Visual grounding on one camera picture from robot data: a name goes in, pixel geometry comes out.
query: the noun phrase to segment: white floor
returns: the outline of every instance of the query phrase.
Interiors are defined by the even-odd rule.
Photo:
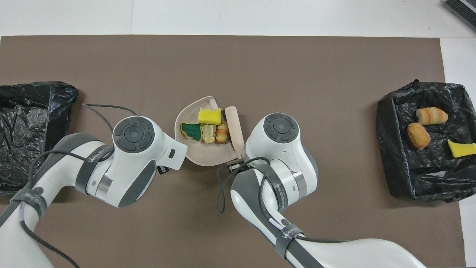
[[[218,34],[437,37],[447,82],[476,98],[476,32],[441,0],[0,0],[5,35]],[[460,203],[476,267],[476,196]]]

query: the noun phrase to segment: fake bread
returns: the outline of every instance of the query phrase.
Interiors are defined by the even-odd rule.
[[[217,127],[217,132],[215,133],[215,140],[219,143],[225,143],[230,136],[230,132],[228,130],[227,122],[221,122],[221,124]]]
[[[430,135],[420,123],[411,123],[407,128],[410,141],[416,149],[421,150],[430,143]]]
[[[205,143],[212,144],[215,141],[215,132],[217,126],[214,124],[205,124],[202,126],[202,139]]]
[[[422,125],[442,124],[448,120],[448,114],[436,107],[418,109],[416,115]]]
[[[200,124],[180,124],[180,132],[196,141],[202,140],[202,125]]]

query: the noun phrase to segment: croissant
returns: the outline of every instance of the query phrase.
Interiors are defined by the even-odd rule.
[[[216,141],[219,143],[224,143],[227,141],[229,136],[230,132],[228,130],[227,122],[221,122],[221,124],[217,127],[217,132],[215,134]]]
[[[430,135],[426,129],[419,123],[411,123],[407,128],[408,137],[416,149],[421,150],[430,143]]]
[[[442,124],[448,120],[448,114],[436,107],[421,108],[416,111],[418,123],[426,124]]]

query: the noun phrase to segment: brown surface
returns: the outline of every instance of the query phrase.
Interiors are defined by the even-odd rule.
[[[444,81],[438,39],[23,36],[2,37],[0,47],[0,84],[68,82],[80,102],[127,106],[172,136],[181,109],[207,95],[237,107],[245,139],[263,116],[288,113],[319,166],[316,192],[288,208],[289,220],[309,237],[382,238],[429,267],[464,266],[457,203],[388,193],[377,101],[415,78]],[[114,124],[128,115],[102,111]],[[111,143],[77,105],[71,132],[79,131]],[[63,189],[36,232],[82,267],[289,267],[231,202],[215,211],[215,170],[186,160],[123,209]]]

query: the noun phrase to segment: black plastic bag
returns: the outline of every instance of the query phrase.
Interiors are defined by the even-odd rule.
[[[59,81],[0,86],[0,195],[22,189],[33,160],[68,134],[77,98]]]
[[[425,125],[431,141],[417,150],[407,127],[425,107],[440,108],[448,121]],[[464,86],[415,80],[387,94],[378,102],[377,139],[391,195],[449,203],[476,192],[476,155],[454,158],[447,142],[476,142],[476,113]]]

